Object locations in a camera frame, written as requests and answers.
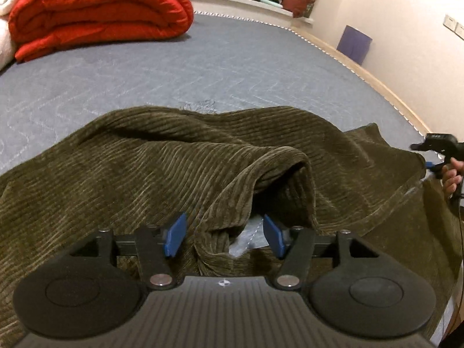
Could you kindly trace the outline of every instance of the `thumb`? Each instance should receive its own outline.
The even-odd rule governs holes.
[[[461,171],[464,171],[464,162],[463,161],[458,161],[457,159],[454,159],[454,158],[451,158],[451,164],[453,165],[453,167],[461,172]]]

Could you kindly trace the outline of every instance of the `white ledge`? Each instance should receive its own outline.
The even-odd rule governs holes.
[[[224,14],[290,28],[293,21],[313,24],[312,18],[293,18],[292,12],[255,0],[191,0],[196,11]]]

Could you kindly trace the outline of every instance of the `purple board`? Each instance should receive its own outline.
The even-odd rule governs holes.
[[[371,42],[372,38],[369,38],[366,34],[361,33],[351,26],[347,26],[338,43],[337,50],[359,65],[362,65],[369,51]]]

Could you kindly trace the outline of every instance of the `circular black disc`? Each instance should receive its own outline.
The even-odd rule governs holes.
[[[319,316],[340,331],[374,339],[423,328],[435,308],[433,288],[400,265],[361,262],[340,265],[314,282],[309,299]]]
[[[136,281],[92,259],[41,268],[23,279],[13,295],[24,326],[55,339],[82,339],[110,331],[133,316],[141,300]]]

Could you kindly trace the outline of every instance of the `blue gripper pad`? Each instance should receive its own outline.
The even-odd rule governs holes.
[[[175,257],[186,233],[187,216],[183,213],[166,232],[166,242],[164,243],[164,255],[166,257]]]
[[[267,214],[263,217],[263,232],[272,253],[277,259],[282,259],[287,250],[284,233]]]

